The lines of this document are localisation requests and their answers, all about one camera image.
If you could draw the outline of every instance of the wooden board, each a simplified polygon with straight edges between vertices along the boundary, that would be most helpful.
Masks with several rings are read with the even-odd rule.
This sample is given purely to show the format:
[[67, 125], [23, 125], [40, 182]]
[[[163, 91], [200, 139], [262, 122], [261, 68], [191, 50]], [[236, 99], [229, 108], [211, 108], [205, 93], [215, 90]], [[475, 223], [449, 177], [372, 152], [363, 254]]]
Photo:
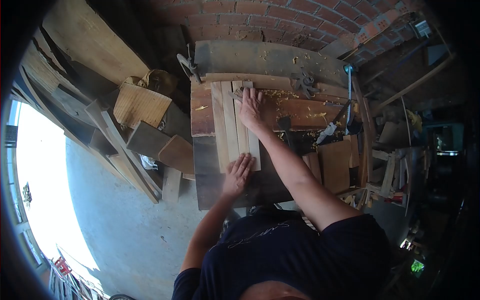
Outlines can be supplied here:
[[163, 171], [162, 200], [178, 202], [181, 178], [180, 171], [174, 168], [165, 167], [165, 170]]
[[120, 93], [113, 109], [113, 114], [121, 125], [133, 128], [140, 121], [157, 128], [168, 109], [172, 99], [133, 85], [122, 84]]
[[85, 0], [57, 1], [43, 27], [72, 60], [117, 85], [129, 76], [142, 78], [149, 71]]
[[211, 83], [212, 86], [212, 113], [215, 125], [216, 148], [218, 152], [218, 164], [220, 172], [225, 172], [230, 163], [228, 156], [227, 130], [225, 129], [225, 117], [223, 112], [222, 86], [220, 82]]
[[[238, 88], [243, 87], [242, 81], [232, 81], [232, 90], [236, 91]], [[237, 123], [237, 137], [239, 141], [239, 153], [248, 153], [250, 148], [248, 145], [248, 129], [243, 125], [240, 120], [240, 104], [234, 101], [235, 106], [235, 122]]]
[[317, 178], [319, 183], [322, 183], [322, 172], [320, 171], [320, 163], [318, 161], [318, 153], [312, 152], [301, 157], [308, 166], [312, 174]]
[[350, 186], [348, 160], [350, 141], [340, 141], [318, 146], [324, 187], [332, 193], [347, 190]]
[[343, 139], [350, 141], [350, 146], [351, 146], [351, 154], [350, 154], [350, 159], [348, 160], [348, 167], [349, 168], [357, 167], [360, 164], [359, 145], [358, 145], [357, 136], [344, 135]]
[[237, 123], [233, 98], [228, 94], [232, 92], [232, 82], [222, 81], [223, 116], [225, 118], [225, 131], [227, 133], [228, 161], [235, 161], [239, 157], [239, 142], [237, 137]]
[[174, 135], [158, 153], [158, 160], [165, 165], [187, 174], [195, 174], [193, 146], [181, 136]]
[[[253, 88], [253, 82], [244, 81], [243, 87]], [[251, 171], [260, 171], [262, 169], [262, 164], [260, 161], [260, 145], [258, 137], [250, 130], [247, 129], [248, 134], [248, 148], [250, 149], [250, 155], [255, 158], [255, 162], [252, 166]]]
[[170, 137], [144, 121], [138, 122], [127, 142], [127, 149], [156, 159]]

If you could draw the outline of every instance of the clamp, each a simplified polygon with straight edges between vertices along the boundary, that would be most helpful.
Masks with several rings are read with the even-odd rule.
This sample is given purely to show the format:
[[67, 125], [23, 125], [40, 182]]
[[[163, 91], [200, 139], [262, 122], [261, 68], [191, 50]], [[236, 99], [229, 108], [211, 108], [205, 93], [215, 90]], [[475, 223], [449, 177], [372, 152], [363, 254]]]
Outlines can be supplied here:
[[[185, 75], [187, 75], [188, 78], [191, 78], [192, 76], [195, 76], [195, 79], [197, 80], [198, 83], [202, 83], [202, 80], [200, 79], [200, 75], [198, 74], [197, 70], [197, 64], [192, 61], [192, 57], [190, 55], [190, 44], [187, 44], [187, 51], [188, 51], [188, 59], [186, 59], [183, 55], [180, 53], [177, 54], [177, 59], [180, 63], [181, 68], [185, 72]], [[190, 74], [187, 72], [185, 67], [188, 68], [190, 71]]]

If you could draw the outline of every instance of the workbench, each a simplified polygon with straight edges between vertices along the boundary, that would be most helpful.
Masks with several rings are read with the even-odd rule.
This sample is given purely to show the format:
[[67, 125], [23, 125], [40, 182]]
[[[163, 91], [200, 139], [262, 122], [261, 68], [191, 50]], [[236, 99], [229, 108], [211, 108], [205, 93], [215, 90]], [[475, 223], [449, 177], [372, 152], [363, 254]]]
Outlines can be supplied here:
[[[348, 77], [343, 71], [345, 63], [332, 57], [320, 56], [317, 52], [301, 48], [285, 46], [265, 42], [246, 41], [199, 41], [195, 45], [195, 63], [198, 65], [202, 84], [195, 79], [192, 81], [191, 90], [191, 125], [193, 138], [193, 156], [195, 167], [195, 180], [197, 188], [198, 208], [209, 209], [217, 200], [224, 174], [221, 174], [218, 163], [215, 126], [211, 105], [210, 89], [205, 87], [204, 82], [207, 73], [245, 73], [281, 76], [289, 78], [292, 73], [300, 72], [300, 67], [312, 75], [316, 82], [347, 88]], [[266, 111], [262, 111], [262, 117], [269, 118], [269, 125], [272, 130], [277, 131], [275, 117], [281, 112], [272, 114], [275, 111], [273, 105], [279, 99], [287, 100], [288, 97], [281, 93], [264, 91], [266, 96]], [[299, 92], [290, 92], [292, 100], [306, 100], [306, 96]], [[322, 103], [323, 109], [329, 111], [323, 118], [312, 120], [308, 126], [295, 126], [294, 114], [289, 111], [286, 114], [292, 115], [292, 129], [297, 154], [303, 155], [314, 152], [313, 142], [316, 140], [319, 129], [324, 129], [340, 111], [344, 98], [334, 97], [335, 101]], [[295, 106], [292, 102], [292, 109], [307, 109], [306, 107]], [[260, 143], [260, 157], [262, 169], [252, 173], [250, 183], [244, 194], [236, 201], [235, 207], [247, 207], [268, 203], [280, 203], [291, 201], [292, 198], [286, 187], [281, 182], [270, 157]]]

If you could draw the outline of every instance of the navy t-shirt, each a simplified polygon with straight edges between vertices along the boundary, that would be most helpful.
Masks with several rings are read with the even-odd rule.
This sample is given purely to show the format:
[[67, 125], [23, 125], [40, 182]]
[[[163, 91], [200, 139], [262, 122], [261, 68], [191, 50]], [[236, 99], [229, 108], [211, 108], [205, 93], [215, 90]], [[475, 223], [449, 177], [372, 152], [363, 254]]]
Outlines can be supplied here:
[[172, 300], [237, 300], [250, 286], [286, 283], [312, 299], [373, 298], [385, 280], [390, 249], [371, 215], [317, 232], [301, 217], [246, 216], [204, 257], [181, 272]]

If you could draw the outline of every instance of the hand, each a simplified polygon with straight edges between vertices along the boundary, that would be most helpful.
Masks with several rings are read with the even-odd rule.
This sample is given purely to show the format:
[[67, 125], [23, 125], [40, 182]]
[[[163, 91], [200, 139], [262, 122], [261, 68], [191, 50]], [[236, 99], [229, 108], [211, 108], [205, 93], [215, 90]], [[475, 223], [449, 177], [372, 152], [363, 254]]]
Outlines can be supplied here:
[[222, 195], [236, 199], [241, 195], [245, 188], [250, 168], [253, 166], [255, 158], [247, 154], [240, 154], [236, 161], [232, 161], [227, 166], [225, 182], [223, 184]]
[[240, 120], [250, 130], [262, 123], [260, 119], [259, 106], [263, 100], [263, 93], [258, 93], [254, 88], [243, 89], [243, 100], [235, 100], [240, 106]]

